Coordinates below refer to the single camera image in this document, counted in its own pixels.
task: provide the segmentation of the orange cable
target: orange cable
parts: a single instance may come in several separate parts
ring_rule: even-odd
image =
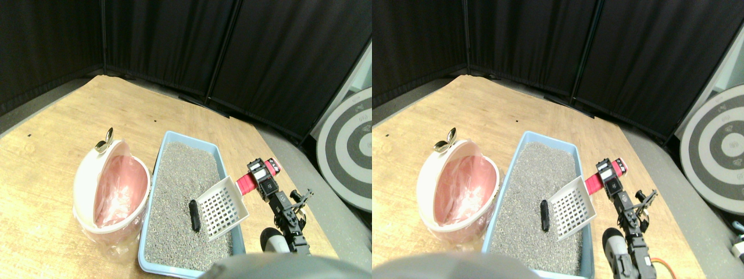
[[[651,258],[651,263],[661,263],[661,264],[663,264],[667,269],[669,269],[669,273],[672,274],[672,278],[673,279],[677,279],[677,275],[674,275],[674,271],[672,270],[672,267],[669,266],[669,263],[667,263],[664,260],[659,259],[657,257],[652,257]]]

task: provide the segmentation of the gray floor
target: gray floor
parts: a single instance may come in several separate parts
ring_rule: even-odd
[[[390,119],[404,108],[444,87],[452,80],[447,78],[431,81],[378,106],[373,110],[374,125]],[[538,98],[543,98],[546,94],[540,89],[511,80],[493,80],[493,82]],[[736,237],[734,232],[703,201],[668,153],[637,129],[626,124],[619,125],[651,175],[659,192],[664,195],[664,200],[705,275],[708,278],[744,278],[744,263],[731,254],[731,245]],[[653,217],[650,222],[649,230],[653,230]]]
[[[84,86],[90,79],[85,77],[72,80],[0,116],[0,138],[44,108]],[[179,95],[176,90],[146,80],[128,81],[170,97],[178,98]],[[301,191],[312,188],[315,192],[313,198],[308,201],[315,214],[315,220],[309,220],[309,222],[318,222],[321,225],[342,260],[372,270],[371,231],[333,192],[310,160],[297,147],[272,128],[262,124],[254,125],[274,154],[281,160],[285,173],[289,175],[297,188]]]

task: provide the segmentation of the gray litter granules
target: gray litter granules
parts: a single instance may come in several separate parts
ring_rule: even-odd
[[[576,178],[574,157],[530,142],[511,170],[509,188],[493,226],[490,251],[514,257],[531,269],[578,275],[581,231],[558,242],[556,227],[542,231],[540,202]]]
[[[230,232],[208,242],[204,225],[199,233],[191,230],[188,203],[219,182],[217,161],[212,154],[179,142],[169,143],[161,156],[145,260],[205,272],[232,254]]]

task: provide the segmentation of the white and pink container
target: white and pink container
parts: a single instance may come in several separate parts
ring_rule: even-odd
[[[498,168],[478,145],[455,141],[433,152],[421,167],[416,188],[421,220],[440,240],[472,241],[491,219],[498,185]]]
[[[80,162],[72,213],[104,254],[130,260],[137,254],[149,193],[150,170],[132,156],[126,142],[110,141],[91,149]]]

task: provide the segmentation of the black and white circular mat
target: black and white circular mat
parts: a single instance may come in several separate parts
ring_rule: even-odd
[[[744,85],[708,100],[680,144],[682,168],[704,199],[744,215]]]
[[[318,165],[344,201],[372,212],[372,88],[347,97],[326,119]]]

